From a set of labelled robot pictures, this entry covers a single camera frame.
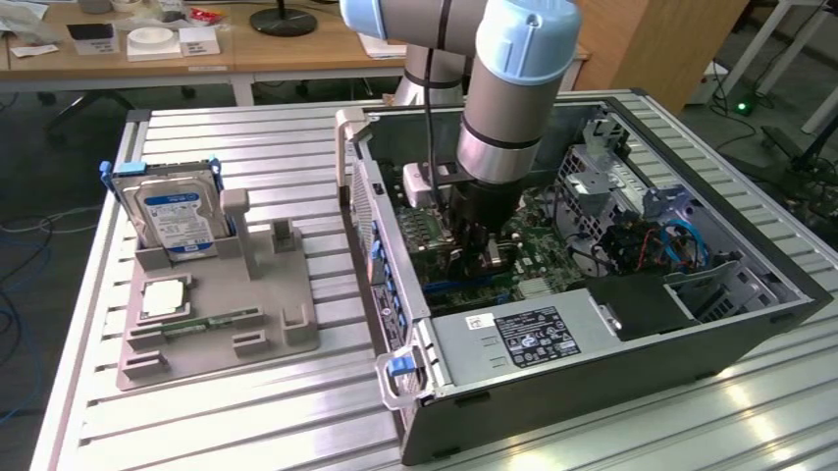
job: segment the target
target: red cable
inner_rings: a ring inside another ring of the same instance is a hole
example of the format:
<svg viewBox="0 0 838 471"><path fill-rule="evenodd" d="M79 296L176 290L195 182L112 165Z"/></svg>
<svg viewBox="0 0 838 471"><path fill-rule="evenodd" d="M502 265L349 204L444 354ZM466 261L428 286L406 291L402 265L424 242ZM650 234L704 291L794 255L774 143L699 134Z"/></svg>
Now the red cable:
<svg viewBox="0 0 838 471"><path fill-rule="evenodd" d="M646 244L650 241L650 235L654 231L654 229L648 229L646 231L646 237L643 237L643 246L640 247L640 260L638 260L638 268L634 269L635 272L640 270L640 267L643 266L643 258L646 257Z"/></svg>

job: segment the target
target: blue hard drive label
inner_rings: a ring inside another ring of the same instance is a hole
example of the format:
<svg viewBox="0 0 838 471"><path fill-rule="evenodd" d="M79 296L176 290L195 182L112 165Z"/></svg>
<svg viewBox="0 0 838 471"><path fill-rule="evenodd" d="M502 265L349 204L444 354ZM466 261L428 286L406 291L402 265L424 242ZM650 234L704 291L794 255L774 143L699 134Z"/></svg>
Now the blue hard drive label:
<svg viewBox="0 0 838 471"><path fill-rule="evenodd" d="M209 223L200 212L197 193L149 196L143 201L163 247L176 253L207 249L213 242Z"/></svg>

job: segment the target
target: wooden cabinet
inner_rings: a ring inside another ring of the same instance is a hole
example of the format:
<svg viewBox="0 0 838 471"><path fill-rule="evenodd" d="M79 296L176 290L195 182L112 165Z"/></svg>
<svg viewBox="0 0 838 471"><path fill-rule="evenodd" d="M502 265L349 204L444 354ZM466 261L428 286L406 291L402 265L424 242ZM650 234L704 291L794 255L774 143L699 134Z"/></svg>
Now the wooden cabinet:
<svg viewBox="0 0 838 471"><path fill-rule="evenodd" d="M578 0L591 51L578 90L639 87L676 113L747 0Z"/></svg>

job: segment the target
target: small white card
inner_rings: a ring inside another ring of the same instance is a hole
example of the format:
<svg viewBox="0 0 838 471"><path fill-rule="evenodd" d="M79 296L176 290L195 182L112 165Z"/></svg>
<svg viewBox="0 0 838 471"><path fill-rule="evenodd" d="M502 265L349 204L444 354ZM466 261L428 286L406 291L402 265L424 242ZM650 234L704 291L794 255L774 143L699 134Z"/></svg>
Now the small white card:
<svg viewBox="0 0 838 471"><path fill-rule="evenodd" d="M45 46L37 47L12 47L9 48L9 50L16 57L29 57L55 52L57 51L57 47L55 47L52 44L48 44Z"/></svg>
<svg viewBox="0 0 838 471"><path fill-rule="evenodd" d="M179 30L180 52L184 56L220 54L213 27L184 27Z"/></svg>

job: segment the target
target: sticker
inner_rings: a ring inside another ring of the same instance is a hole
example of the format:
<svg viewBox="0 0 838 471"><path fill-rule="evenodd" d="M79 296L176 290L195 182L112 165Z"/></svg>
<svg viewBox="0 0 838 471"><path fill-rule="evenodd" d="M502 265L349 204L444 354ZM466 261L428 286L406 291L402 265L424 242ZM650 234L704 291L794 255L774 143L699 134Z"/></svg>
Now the sticker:
<svg viewBox="0 0 838 471"><path fill-rule="evenodd" d="M224 72L227 66L192 66L188 68L189 72Z"/></svg>
<svg viewBox="0 0 838 471"><path fill-rule="evenodd" d="M519 368L582 353L552 306L499 317L494 322Z"/></svg>
<svg viewBox="0 0 838 471"><path fill-rule="evenodd" d="M475 329L483 329L495 325L495 316L491 312L486 314L478 314L476 316L466 317L466 326L474 331Z"/></svg>
<svg viewBox="0 0 838 471"><path fill-rule="evenodd" d="M163 247L184 253L204 250L212 245L209 223L197 214L197 193L152 196L144 202Z"/></svg>
<svg viewBox="0 0 838 471"><path fill-rule="evenodd" d="M57 47L55 47L52 44L37 47L11 47L9 51L12 51L12 54L15 54L16 57L29 57L39 56L40 54L47 54L49 52L56 52Z"/></svg>

